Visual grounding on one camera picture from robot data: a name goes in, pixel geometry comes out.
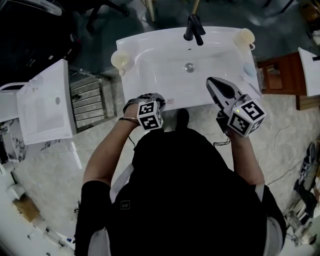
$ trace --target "black faucet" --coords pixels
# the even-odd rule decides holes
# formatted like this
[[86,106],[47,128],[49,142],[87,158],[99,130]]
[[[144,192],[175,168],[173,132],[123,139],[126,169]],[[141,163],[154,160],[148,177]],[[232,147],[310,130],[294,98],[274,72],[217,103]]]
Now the black faucet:
[[202,46],[204,41],[202,41],[201,36],[205,34],[206,32],[200,23],[200,18],[194,14],[189,15],[188,24],[183,38],[187,41],[191,41],[195,37],[196,44],[198,46]]

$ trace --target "white floor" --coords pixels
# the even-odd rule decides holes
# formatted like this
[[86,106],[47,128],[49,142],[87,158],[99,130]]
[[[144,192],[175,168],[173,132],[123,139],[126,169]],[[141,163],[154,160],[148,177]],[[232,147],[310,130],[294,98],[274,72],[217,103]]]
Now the white floor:
[[[307,146],[319,134],[320,109],[316,107],[297,111],[295,97],[288,95],[265,95],[260,102],[267,112],[267,117],[260,128],[250,135],[250,139],[266,184],[270,184],[280,209],[284,211],[299,175]],[[123,100],[119,100],[118,104],[123,104]],[[216,122],[219,111],[216,105],[191,107],[188,111],[189,128],[204,135],[211,143],[227,140]],[[166,131],[175,127],[175,115],[176,111],[163,113]],[[74,209],[77,207],[77,199],[80,199],[82,176],[88,160],[115,122],[116,119],[102,123],[77,134],[73,139],[53,145],[43,153],[27,158],[15,170],[18,180],[50,227],[66,236],[73,235],[72,229],[76,223],[73,217]],[[143,135],[144,131],[138,127],[130,137],[137,143]],[[131,163],[133,149],[133,144],[128,140],[114,178]],[[231,146],[217,149],[228,167],[233,170]]]

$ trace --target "logo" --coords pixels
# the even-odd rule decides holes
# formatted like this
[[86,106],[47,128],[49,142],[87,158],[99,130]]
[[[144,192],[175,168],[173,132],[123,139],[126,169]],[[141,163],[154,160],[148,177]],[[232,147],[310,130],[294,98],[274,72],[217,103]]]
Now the logo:
[[128,210],[128,209],[130,209],[130,200],[121,201],[120,210]]

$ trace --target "floor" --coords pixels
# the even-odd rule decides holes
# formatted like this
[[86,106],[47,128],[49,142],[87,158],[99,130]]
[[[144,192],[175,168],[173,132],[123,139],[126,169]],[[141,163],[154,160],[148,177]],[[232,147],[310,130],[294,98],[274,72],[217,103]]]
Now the floor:
[[[127,4],[130,9],[129,17],[124,18],[122,14],[111,10],[107,15],[101,14],[94,24],[96,31],[93,35],[89,35],[84,29],[87,17],[76,13],[83,48],[74,65],[95,72],[109,69],[110,56],[116,50],[115,40],[155,29],[185,26],[192,2],[157,0],[157,22],[151,24],[141,2],[130,1]],[[256,50],[253,52],[256,58],[284,55],[296,51],[297,47],[315,51],[305,32],[296,2],[284,14],[276,14],[285,4],[286,1],[273,0],[268,8],[263,9],[263,1],[239,1],[236,4],[224,0],[211,0],[210,3],[202,1],[197,14],[204,26],[251,29],[256,36]],[[120,116],[125,103],[121,79],[115,77],[106,86],[112,88],[116,98],[116,111]],[[261,127],[250,135],[250,139],[266,184],[280,209],[284,211],[293,192],[293,184],[299,176],[307,146],[319,135],[320,109],[297,111],[295,97],[288,95],[265,95],[260,102],[267,117]],[[190,128],[204,135],[211,143],[227,139],[216,122],[219,111],[216,105],[191,107],[188,111]],[[175,115],[175,110],[163,113],[166,131],[175,127]],[[91,154],[115,122],[116,119],[113,119],[83,131],[73,139],[61,141],[16,165],[17,179],[49,226],[66,236],[72,237],[74,234],[74,209],[80,199],[85,167]],[[137,143],[143,135],[144,131],[138,127],[131,134],[131,139]],[[131,163],[133,149],[132,142],[128,140],[114,178]],[[217,149],[233,170],[230,145]]]
[[[140,0],[113,0],[124,4],[130,11],[123,17],[109,7],[100,9],[94,21],[95,32],[86,30],[90,11],[86,14],[74,13],[77,35],[82,42],[81,54],[72,63],[85,70],[103,72],[111,66],[110,58],[117,50],[116,40],[132,35],[169,28],[185,27],[194,0],[156,0],[155,22],[151,22],[149,12]],[[248,28],[255,34],[254,57],[267,59],[293,53],[298,47],[320,54],[306,33],[306,26],[294,1],[285,13],[279,14],[288,0],[272,0],[267,8],[266,0],[201,0],[196,14],[203,26]]]

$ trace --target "faucet handle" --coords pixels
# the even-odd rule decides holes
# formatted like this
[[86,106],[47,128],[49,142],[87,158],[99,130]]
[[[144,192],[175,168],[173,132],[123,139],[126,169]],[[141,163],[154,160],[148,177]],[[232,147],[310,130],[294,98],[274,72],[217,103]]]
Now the faucet handle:
[[204,30],[204,28],[202,27],[202,25],[200,23],[199,16],[197,16],[195,14],[190,14],[188,19],[193,23],[196,31],[198,32],[198,34],[200,36],[203,36],[206,34],[206,31]]

